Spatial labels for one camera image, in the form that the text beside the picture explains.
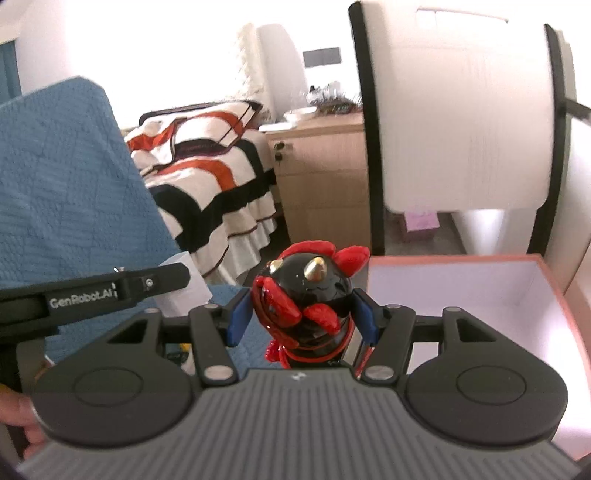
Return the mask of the person's left hand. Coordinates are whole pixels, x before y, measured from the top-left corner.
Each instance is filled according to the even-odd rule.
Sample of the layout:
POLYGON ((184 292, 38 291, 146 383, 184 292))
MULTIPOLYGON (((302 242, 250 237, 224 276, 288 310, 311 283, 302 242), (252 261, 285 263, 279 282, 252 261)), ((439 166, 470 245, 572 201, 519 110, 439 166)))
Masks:
POLYGON ((26 437, 23 458, 28 459, 41 450, 46 437, 38 423, 30 398, 2 385, 0 392, 0 418, 8 426, 21 427, 26 437))

